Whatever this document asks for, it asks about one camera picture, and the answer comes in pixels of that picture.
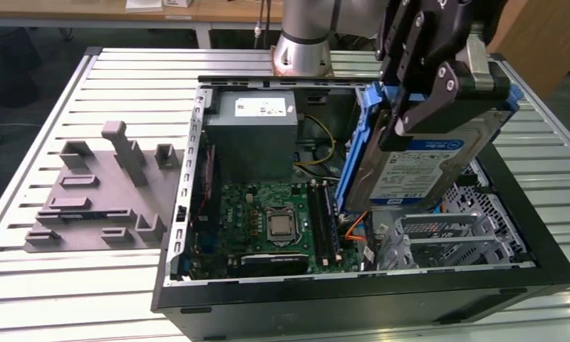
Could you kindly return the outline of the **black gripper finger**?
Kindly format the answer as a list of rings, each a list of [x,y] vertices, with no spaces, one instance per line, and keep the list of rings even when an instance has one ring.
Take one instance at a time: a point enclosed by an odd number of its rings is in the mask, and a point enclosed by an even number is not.
[[[409,1],[388,1],[376,38],[376,60],[381,62],[380,81],[397,83],[403,57],[403,40],[408,28]]]
[[[489,60],[477,24],[453,58],[439,63],[413,61],[408,43],[420,34],[412,25],[423,23],[423,15],[409,10],[408,16],[399,82],[381,82],[396,89],[389,110],[377,123],[381,150],[407,150],[416,136],[451,133],[485,112],[501,108],[512,88],[505,72]]]

